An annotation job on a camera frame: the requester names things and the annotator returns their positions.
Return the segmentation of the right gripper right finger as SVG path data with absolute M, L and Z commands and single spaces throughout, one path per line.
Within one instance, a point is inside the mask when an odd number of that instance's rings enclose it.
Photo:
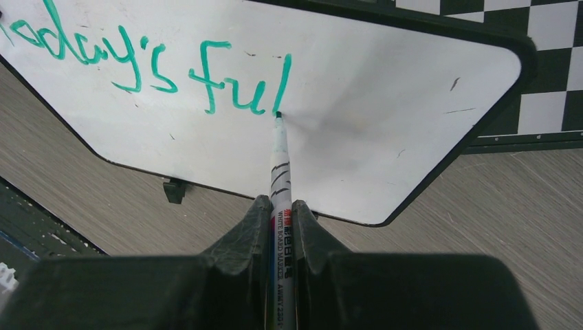
M 292 206 L 301 329 L 537 329 L 510 269 L 484 254 L 353 252 Z

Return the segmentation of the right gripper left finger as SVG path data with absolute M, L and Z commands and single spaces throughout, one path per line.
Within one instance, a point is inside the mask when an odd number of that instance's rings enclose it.
M 1 328 L 264 329 L 271 208 L 258 196 L 196 255 L 43 260 L 1 310 Z

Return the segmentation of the green white marker pen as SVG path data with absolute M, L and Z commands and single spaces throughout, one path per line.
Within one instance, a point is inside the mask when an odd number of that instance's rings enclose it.
M 273 137 L 267 328 L 296 329 L 291 162 L 280 111 L 276 112 Z

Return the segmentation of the small whiteboard with stand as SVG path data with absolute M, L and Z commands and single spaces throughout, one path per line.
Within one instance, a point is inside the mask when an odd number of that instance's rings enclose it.
M 103 160 L 385 226 L 518 84 L 521 41 L 359 1 L 2 1 L 1 61 Z

